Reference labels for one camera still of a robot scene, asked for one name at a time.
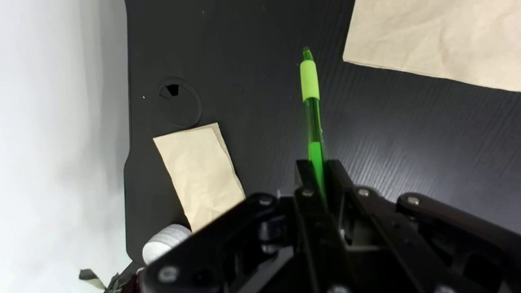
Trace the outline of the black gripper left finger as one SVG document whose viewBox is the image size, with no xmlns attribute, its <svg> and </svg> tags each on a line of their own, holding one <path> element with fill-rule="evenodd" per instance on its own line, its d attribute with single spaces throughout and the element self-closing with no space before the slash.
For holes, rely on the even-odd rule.
<svg viewBox="0 0 521 293">
<path fill-rule="evenodd" d="M 319 196 L 313 165 L 296 162 L 295 207 L 313 293 L 349 293 L 344 245 Z"/>
</svg>

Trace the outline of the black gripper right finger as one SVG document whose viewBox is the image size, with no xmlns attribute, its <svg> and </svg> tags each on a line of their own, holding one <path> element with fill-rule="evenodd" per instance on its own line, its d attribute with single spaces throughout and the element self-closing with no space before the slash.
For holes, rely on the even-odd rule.
<svg viewBox="0 0 521 293">
<path fill-rule="evenodd" d="M 353 293 L 433 293 L 435 256 L 409 218 L 378 192 L 326 163 L 331 212 L 344 233 Z"/>
</svg>

